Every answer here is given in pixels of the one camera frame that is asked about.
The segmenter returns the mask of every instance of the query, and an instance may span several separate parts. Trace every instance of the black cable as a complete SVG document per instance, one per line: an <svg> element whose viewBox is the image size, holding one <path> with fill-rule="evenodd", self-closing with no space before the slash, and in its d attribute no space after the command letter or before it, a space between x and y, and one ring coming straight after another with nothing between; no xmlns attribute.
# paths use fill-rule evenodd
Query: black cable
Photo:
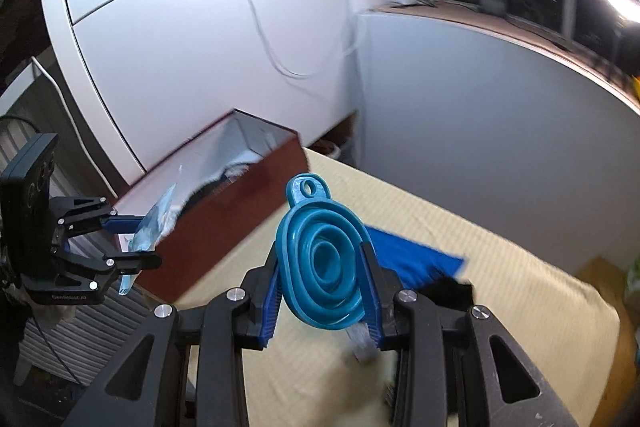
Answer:
<svg viewBox="0 0 640 427"><path fill-rule="evenodd" d="M33 123L33 121L29 120L28 118L25 118L23 116L18 116L17 114L2 114L0 115L0 121L2 120L19 120L21 122L27 123L29 124L29 126L37 133L40 133L40 129L38 129L38 126L36 124Z"/></svg>
<svg viewBox="0 0 640 427"><path fill-rule="evenodd" d="M49 344L49 341L47 340L47 337L44 336L44 332L42 331L42 328L40 328L40 325L38 324L38 320L36 318L35 315L33 315L33 322L36 324L36 327L38 328L38 331L40 332L40 336L42 337L42 339L44 340L44 343L47 344L47 347L49 347L49 349L51 350L51 352L54 354L54 356L58 359L58 362L60 362L62 364L62 366L66 369L66 371L68 372L68 374L71 375L71 377L78 382L78 385L82 385L82 382L78 379L78 377L76 377L76 375L73 374L73 372L71 371L71 369L69 369L69 366L66 365L65 361L62 360L59 356L59 354L56 353L56 350L53 349L53 346L51 346L51 344Z"/></svg>
<svg viewBox="0 0 640 427"><path fill-rule="evenodd" d="M460 7L466 8L467 10L471 10L473 13L479 13L478 12L478 6L476 6L475 8L472 8L471 6L467 6L466 4L458 4L457 2L452 2L452 3L449 3L449 4L453 4L453 6L460 6Z"/></svg>

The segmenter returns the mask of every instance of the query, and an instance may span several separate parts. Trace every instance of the metal bolt head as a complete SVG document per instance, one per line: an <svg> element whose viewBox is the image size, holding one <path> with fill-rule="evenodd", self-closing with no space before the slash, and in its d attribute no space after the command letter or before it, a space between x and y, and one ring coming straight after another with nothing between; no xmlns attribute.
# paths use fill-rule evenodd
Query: metal bolt head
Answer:
<svg viewBox="0 0 640 427"><path fill-rule="evenodd" d="M174 309L171 308L170 304L160 304L159 306L156 306L156 309L154 310L154 315L159 319L165 319L169 315L171 315L173 311Z"/></svg>
<svg viewBox="0 0 640 427"><path fill-rule="evenodd" d="M415 302L418 296L415 294L413 290L400 290L398 292L398 299L401 302Z"/></svg>
<svg viewBox="0 0 640 427"><path fill-rule="evenodd" d="M484 321L491 317L491 312L489 308L486 306L482 306L482 304L476 304L473 308L471 308L471 314L478 320Z"/></svg>
<svg viewBox="0 0 640 427"><path fill-rule="evenodd" d="M226 293L226 298L230 301L241 301L246 297L246 292L242 288L231 288Z"/></svg>

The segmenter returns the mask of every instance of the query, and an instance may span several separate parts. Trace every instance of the white fabric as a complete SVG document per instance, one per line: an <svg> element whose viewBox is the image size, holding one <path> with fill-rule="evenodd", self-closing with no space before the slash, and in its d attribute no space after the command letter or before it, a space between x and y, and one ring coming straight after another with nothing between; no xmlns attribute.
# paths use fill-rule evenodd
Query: white fabric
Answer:
<svg viewBox="0 0 640 427"><path fill-rule="evenodd" d="M526 250L446 210L312 152L311 170L332 197L366 225L467 259L462 278L476 288L539 367L580 427L593 418L609 376L618 315L596 290ZM206 304L269 252L282 207L254 230L178 301ZM196 357L191 360L194 381ZM297 320L284 300L274 338L263 352L244 352L252 427L386 426L385 382L394 355L360 365L344 331L317 330Z"/></svg>

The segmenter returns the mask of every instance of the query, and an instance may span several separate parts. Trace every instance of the plastic bag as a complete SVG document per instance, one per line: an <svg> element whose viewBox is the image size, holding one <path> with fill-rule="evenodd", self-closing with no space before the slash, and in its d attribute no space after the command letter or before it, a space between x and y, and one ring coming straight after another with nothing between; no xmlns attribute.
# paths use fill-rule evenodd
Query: plastic bag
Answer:
<svg viewBox="0 0 640 427"><path fill-rule="evenodd" d="M360 363L368 363L375 359L379 353L376 343L369 335L369 328L364 322L356 322L345 329L353 354Z"/></svg>
<svg viewBox="0 0 640 427"><path fill-rule="evenodd" d="M168 235L175 226L175 211L172 212L171 203L177 182L171 185L158 202L146 213L136 230L133 239L129 241L129 251L150 251L164 236ZM126 295L133 287L140 273L135 275L123 275L120 280L120 295Z"/></svg>

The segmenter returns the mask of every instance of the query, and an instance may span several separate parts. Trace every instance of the brown box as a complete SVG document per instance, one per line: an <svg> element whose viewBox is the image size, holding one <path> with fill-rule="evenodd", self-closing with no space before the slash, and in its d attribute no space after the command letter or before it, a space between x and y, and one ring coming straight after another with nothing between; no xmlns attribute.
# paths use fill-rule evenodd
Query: brown box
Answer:
<svg viewBox="0 0 640 427"><path fill-rule="evenodd" d="M252 164L177 222L156 246L162 267L143 271L137 284L174 302L286 202L293 176L308 171L295 131L233 110L153 167L115 206L120 214L143 216L177 182L172 208L181 207L225 166L239 162ZM120 243L126 247L127 237Z"/></svg>

